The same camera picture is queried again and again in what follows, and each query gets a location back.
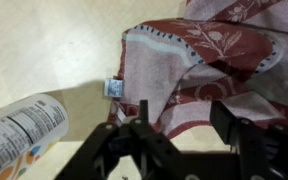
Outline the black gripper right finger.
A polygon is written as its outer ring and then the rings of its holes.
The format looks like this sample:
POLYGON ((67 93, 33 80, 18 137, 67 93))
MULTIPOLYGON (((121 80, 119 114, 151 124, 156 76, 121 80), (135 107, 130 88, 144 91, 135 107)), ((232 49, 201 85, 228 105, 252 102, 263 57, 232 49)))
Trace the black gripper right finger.
POLYGON ((222 102, 211 103, 210 122, 230 154, 222 154, 215 177, 222 180, 288 180, 288 126, 258 127, 236 117, 222 102))

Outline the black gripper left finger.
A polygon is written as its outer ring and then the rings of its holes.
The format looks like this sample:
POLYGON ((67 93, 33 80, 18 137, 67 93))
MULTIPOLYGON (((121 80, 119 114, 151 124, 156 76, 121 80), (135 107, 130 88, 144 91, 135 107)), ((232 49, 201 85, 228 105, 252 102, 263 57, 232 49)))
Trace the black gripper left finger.
POLYGON ((183 180, 175 167, 179 150, 148 123, 148 101, 141 100, 138 115, 117 126, 99 124, 55 180, 107 180, 120 159, 131 156, 142 180, 183 180))

